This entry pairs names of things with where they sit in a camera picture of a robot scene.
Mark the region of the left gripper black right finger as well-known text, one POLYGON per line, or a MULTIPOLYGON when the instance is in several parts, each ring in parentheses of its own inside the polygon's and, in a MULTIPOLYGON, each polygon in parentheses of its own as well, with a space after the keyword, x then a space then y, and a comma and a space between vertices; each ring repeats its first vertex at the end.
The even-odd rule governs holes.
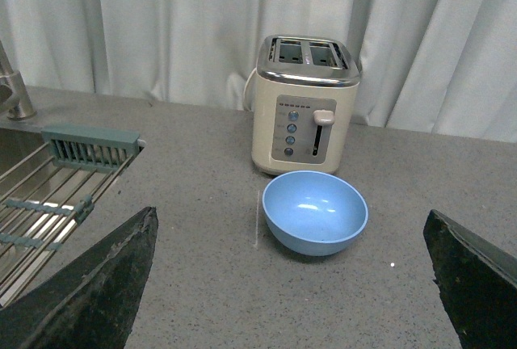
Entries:
POLYGON ((516 257, 434 209, 423 236, 460 345, 515 348, 516 257))

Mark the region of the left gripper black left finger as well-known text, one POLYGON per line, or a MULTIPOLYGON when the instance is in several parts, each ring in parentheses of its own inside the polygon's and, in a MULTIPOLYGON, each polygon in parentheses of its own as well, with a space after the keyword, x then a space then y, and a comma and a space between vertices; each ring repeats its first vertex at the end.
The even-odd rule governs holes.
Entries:
POLYGON ((155 208, 146 207, 1 310, 3 348, 122 348, 153 264, 155 208))

